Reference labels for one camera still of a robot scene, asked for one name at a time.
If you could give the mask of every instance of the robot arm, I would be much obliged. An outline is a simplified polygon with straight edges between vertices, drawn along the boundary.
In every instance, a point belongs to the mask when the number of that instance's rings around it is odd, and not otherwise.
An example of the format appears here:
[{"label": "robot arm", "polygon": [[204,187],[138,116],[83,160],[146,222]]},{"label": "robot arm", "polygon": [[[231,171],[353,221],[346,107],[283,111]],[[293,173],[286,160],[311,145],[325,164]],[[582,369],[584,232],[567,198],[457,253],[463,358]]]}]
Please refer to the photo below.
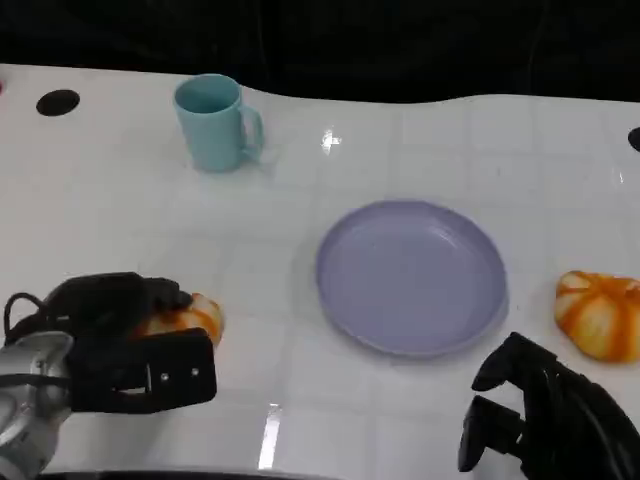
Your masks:
[{"label": "robot arm", "polygon": [[[38,311],[11,328],[18,299]],[[0,476],[37,476],[73,412],[144,414],[211,400],[213,345],[204,330],[134,335],[150,316],[190,303],[177,283],[135,273],[73,278],[42,302],[11,297],[0,350]]]},{"label": "robot arm", "polygon": [[518,457],[532,480],[640,478],[640,436],[601,386],[517,333],[485,360],[472,388],[505,382],[522,390],[525,419],[476,396],[464,421],[460,471],[472,470],[491,448]]}]

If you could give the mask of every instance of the black hole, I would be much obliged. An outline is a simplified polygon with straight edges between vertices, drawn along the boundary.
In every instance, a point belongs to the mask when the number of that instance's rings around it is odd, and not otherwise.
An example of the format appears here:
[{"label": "black hole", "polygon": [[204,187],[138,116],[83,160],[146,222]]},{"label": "black hole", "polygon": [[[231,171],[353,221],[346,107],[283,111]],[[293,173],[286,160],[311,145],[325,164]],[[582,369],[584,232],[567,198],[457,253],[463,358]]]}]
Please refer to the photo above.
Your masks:
[{"label": "black hole", "polygon": [[45,117],[59,117],[69,113],[80,103],[80,95],[73,90],[54,90],[47,93],[36,105],[38,113]]},{"label": "black hole", "polygon": [[634,128],[629,132],[629,143],[640,152],[640,127]]}]

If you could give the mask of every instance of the cable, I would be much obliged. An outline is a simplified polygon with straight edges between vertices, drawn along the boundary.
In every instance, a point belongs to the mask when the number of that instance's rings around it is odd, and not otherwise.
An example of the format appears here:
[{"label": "cable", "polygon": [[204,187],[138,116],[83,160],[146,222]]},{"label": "cable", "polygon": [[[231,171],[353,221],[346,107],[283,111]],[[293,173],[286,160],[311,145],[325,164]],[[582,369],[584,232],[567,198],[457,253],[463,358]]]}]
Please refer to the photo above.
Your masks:
[{"label": "cable", "polygon": [[49,377],[47,375],[37,375],[32,373],[0,375],[0,389],[19,387],[22,385],[31,385],[32,387],[70,388],[71,382],[68,378]]},{"label": "cable", "polygon": [[543,0],[542,13],[540,14],[540,20],[538,21],[538,27],[536,28],[536,31],[533,35],[531,48],[529,49],[529,61],[527,62],[527,85],[526,85],[526,92],[528,95],[533,94],[533,59],[536,55],[538,44],[542,39],[542,34],[544,33],[550,8],[551,8],[551,0]]},{"label": "cable", "polygon": [[13,304],[18,300],[29,300],[36,307],[38,307],[38,311],[45,311],[46,307],[42,301],[36,297],[35,295],[31,295],[27,292],[18,292],[14,293],[7,300],[7,304],[4,306],[4,337],[8,338],[11,333],[11,309],[13,308]]}]

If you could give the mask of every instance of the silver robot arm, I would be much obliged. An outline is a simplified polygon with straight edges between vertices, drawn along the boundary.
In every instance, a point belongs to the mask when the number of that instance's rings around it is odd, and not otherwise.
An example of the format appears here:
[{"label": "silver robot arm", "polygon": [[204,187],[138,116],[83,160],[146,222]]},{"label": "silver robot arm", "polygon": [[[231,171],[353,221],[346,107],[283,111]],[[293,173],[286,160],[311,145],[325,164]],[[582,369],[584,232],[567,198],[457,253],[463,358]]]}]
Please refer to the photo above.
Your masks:
[{"label": "silver robot arm", "polygon": [[65,357],[73,338],[60,331],[34,333],[0,350],[0,476],[31,480],[51,461],[58,430],[71,414],[68,390],[17,384],[27,377],[68,379]]}]

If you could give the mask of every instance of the mug handle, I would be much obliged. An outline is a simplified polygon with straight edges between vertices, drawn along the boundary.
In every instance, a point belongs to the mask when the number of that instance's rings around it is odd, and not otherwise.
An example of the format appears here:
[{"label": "mug handle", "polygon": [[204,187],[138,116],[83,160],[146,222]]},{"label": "mug handle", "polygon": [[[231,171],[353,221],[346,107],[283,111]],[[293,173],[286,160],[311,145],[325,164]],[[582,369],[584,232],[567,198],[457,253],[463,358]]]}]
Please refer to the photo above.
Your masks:
[{"label": "mug handle", "polygon": [[239,110],[242,116],[251,124],[253,132],[253,141],[247,142],[248,144],[245,146],[244,152],[252,160],[258,161],[260,159],[262,149],[264,148],[264,129],[262,127],[262,118],[260,117],[260,114],[251,107],[240,105]]}]

